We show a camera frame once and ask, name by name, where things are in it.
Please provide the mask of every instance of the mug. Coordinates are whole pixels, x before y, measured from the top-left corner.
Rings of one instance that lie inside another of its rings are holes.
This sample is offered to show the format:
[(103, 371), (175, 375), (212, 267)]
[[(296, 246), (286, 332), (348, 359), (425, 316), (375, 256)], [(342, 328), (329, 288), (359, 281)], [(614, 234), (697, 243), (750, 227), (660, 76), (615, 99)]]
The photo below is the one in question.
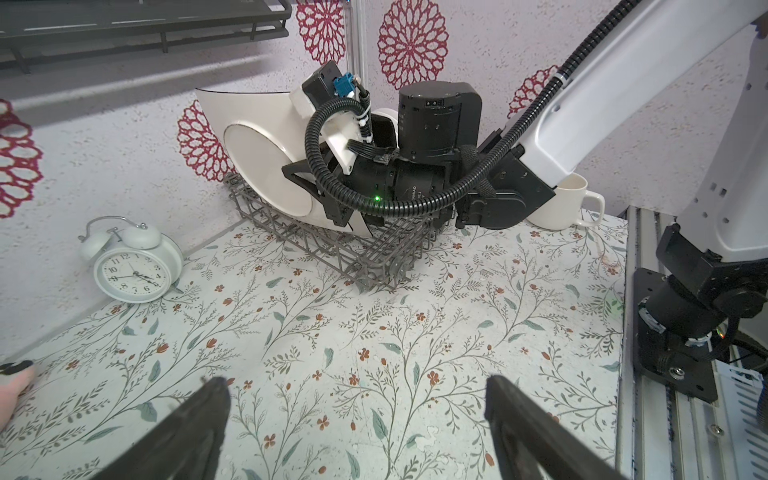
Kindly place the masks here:
[[(528, 221), (546, 230), (563, 230), (571, 225), (596, 227), (603, 221), (605, 199), (602, 195), (587, 190), (587, 179), (579, 174), (570, 174), (554, 189), (554, 197), (528, 217)], [(597, 220), (581, 219), (581, 203), (584, 198), (600, 202), (600, 216)]]

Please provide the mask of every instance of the floral tablecloth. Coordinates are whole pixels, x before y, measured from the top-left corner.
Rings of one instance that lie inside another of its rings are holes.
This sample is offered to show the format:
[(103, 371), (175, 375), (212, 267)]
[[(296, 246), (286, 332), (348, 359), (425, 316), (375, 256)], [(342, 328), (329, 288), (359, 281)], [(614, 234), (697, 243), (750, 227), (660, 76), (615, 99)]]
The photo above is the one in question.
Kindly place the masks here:
[(0, 477), (87, 478), (211, 376), (232, 395), (227, 480), (499, 478), (492, 373), (612, 462), (626, 237), (613, 217), (450, 227), (412, 282), (361, 293), (244, 223), (186, 259), (183, 294), (112, 303), (28, 355)]

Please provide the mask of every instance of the blue connector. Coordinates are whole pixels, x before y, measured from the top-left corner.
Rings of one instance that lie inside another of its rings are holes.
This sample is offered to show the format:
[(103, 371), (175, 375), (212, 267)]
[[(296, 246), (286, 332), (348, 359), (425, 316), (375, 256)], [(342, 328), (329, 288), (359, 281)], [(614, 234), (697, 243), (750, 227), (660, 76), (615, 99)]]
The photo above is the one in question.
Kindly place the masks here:
[(351, 91), (355, 91), (355, 85), (352, 83), (352, 74), (346, 73), (341, 78), (337, 78), (333, 81), (333, 86), (336, 87), (336, 93), (340, 97), (346, 97)]

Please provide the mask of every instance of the black shelf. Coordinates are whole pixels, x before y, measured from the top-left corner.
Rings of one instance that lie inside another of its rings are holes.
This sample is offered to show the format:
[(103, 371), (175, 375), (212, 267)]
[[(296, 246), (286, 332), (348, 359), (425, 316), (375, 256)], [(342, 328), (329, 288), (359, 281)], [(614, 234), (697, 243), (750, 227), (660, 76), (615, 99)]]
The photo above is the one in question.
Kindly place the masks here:
[(0, 68), (28, 74), (56, 61), (282, 38), (293, 8), (278, 1), (273, 11), (264, 0), (4, 0), (0, 51), (14, 60)]

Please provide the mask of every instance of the white textured wall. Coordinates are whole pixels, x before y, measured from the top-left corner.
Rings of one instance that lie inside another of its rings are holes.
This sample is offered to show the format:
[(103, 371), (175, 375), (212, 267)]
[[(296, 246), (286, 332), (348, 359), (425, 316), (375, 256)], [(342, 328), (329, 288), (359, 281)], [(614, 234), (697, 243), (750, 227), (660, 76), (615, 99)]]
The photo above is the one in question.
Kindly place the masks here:
[[(485, 138), (507, 121), (508, 104), (523, 81), (537, 70), (562, 63), (616, 0), (394, 3), (406, 6), (411, 15), (417, 10), (432, 15), (437, 6), (449, 36), (448, 54), (437, 79), (467, 81), (478, 91), (483, 99), (481, 137)], [(382, 22), (392, 4), (387, 0), (366, 6), (368, 82), (374, 107), (397, 105), (397, 90), (382, 73), (378, 46)], [(675, 214), (693, 198), (736, 107), (753, 32), (754, 28), (745, 28), (723, 44), (625, 121), (581, 163), (578, 171), (589, 180), (591, 190), (605, 196), (608, 213), (619, 214), (633, 204)], [(407, 28), (400, 28), (399, 37), (398, 41), (417, 38)]]
[(288, 29), (288, 38), (253, 44), (38, 67), (30, 76), (0, 71), (0, 98), (32, 126), (44, 177), (33, 200), (0, 218), (0, 357), (107, 299), (78, 257), (77, 236), (91, 218), (153, 223), (182, 250), (239, 220), (224, 186), (185, 164), (177, 121), (195, 87), (286, 91), (299, 84), (319, 63), (305, 50), (295, 15)]

